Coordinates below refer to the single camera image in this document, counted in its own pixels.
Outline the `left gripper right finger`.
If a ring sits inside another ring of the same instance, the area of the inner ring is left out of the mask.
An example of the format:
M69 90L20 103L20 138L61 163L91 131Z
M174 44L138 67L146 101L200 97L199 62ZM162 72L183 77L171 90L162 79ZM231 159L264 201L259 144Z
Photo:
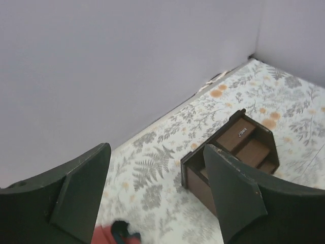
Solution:
M266 174L211 144L203 155L224 243L324 243L324 190Z

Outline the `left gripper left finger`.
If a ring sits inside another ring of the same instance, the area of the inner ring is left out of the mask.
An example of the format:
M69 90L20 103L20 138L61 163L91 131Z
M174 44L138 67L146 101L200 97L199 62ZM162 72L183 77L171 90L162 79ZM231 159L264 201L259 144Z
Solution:
M101 143L1 189L1 243L90 243L110 164Z

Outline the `brown wooden desk organizer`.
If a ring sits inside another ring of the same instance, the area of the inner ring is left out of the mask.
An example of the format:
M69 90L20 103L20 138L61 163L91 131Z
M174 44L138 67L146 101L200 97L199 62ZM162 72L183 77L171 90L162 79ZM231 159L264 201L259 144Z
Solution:
M206 144L213 144L244 164L267 174L274 174L280 165L272 131L245 113L245 109L236 111L218 131L181 159L181 185L215 216L217 214L203 156Z

